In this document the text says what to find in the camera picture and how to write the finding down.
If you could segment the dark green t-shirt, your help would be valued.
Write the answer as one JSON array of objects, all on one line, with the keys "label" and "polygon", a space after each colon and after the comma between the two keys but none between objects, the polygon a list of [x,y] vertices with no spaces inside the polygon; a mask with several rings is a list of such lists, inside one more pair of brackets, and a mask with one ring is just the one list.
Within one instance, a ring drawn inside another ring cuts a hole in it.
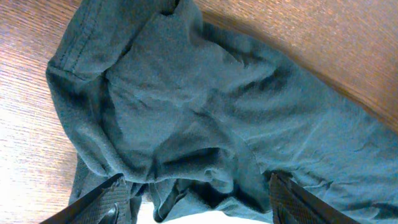
[{"label": "dark green t-shirt", "polygon": [[269,222],[275,171],[360,223],[397,222],[397,135],[281,52],[192,1],[86,0],[46,78],[78,165],[74,202],[121,173],[166,222]]}]

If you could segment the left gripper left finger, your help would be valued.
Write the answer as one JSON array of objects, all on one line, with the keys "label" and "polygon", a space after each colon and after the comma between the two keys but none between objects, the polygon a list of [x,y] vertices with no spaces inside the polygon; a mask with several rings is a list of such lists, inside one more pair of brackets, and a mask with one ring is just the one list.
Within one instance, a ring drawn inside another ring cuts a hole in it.
[{"label": "left gripper left finger", "polygon": [[129,208],[128,187],[116,174],[40,224],[123,224]]}]

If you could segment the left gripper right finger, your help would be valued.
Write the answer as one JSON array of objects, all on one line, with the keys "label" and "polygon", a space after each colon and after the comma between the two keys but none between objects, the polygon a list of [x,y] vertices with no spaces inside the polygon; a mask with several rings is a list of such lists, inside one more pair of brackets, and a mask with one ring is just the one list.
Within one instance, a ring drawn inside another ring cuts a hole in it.
[{"label": "left gripper right finger", "polygon": [[269,199],[274,224],[359,224],[276,173],[269,180]]}]

